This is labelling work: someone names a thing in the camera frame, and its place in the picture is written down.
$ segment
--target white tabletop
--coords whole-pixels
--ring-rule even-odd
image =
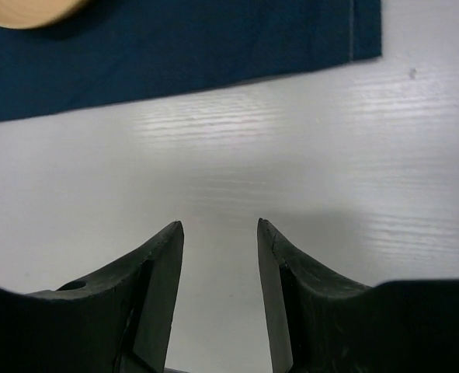
[[[55,289],[181,220],[168,366],[269,373],[258,217],[367,284],[459,277],[459,0],[386,0],[384,57],[0,124],[0,286]]]

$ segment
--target blue cloth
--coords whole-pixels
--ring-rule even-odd
[[[47,28],[0,28],[0,120],[380,55],[381,0],[96,0]]]

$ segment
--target blue fabric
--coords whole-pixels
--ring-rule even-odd
[[[0,28],[0,120],[175,95],[381,55],[381,0],[96,0]]]

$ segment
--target wood grain texture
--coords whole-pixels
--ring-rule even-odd
[[[385,1],[378,61],[0,124],[1,286],[183,221],[171,368],[270,371],[260,216],[369,285],[459,277],[459,0]]]

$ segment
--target screw hole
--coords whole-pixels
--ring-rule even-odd
[[[61,288],[59,288],[58,291],[76,290],[76,289],[81,289],[84,286],[86,286],[85,281],[72,281],[72,282],[69,282],[68,284],[65,284]]]

